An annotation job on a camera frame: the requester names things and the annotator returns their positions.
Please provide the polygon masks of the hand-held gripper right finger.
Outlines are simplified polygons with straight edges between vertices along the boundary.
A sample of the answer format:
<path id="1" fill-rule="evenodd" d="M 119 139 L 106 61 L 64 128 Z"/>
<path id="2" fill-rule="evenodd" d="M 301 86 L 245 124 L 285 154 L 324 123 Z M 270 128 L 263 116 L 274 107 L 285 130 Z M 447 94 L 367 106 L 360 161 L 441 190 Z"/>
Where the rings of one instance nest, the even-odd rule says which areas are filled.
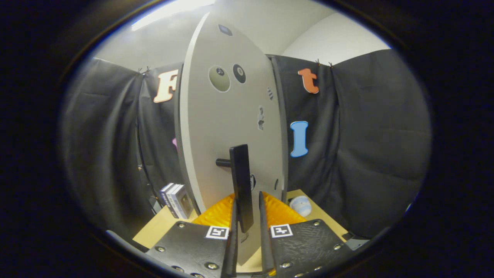
<path id="1" fill-rule="evenodd" d="M 353 250 L 322 220 L 290 221 L 275 198 L 260 192 L 262 271 L 268 278 L 319 278 L 353 257 Z"/>

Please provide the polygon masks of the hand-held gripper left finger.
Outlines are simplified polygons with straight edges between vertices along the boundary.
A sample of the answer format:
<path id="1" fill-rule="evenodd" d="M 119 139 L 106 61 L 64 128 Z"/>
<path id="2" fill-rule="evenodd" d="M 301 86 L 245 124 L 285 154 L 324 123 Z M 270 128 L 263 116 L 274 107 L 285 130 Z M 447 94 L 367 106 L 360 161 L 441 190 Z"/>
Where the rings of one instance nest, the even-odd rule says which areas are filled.
<path id="1" fill-rule="evenodd" d="M 225 227 L 178 221 L 146 254 L 156 266 L 180 278 L 234 278 L 238 257 L 237 203 L 233 194 L 219 201 L 221 216 L 230 216 Z"/>

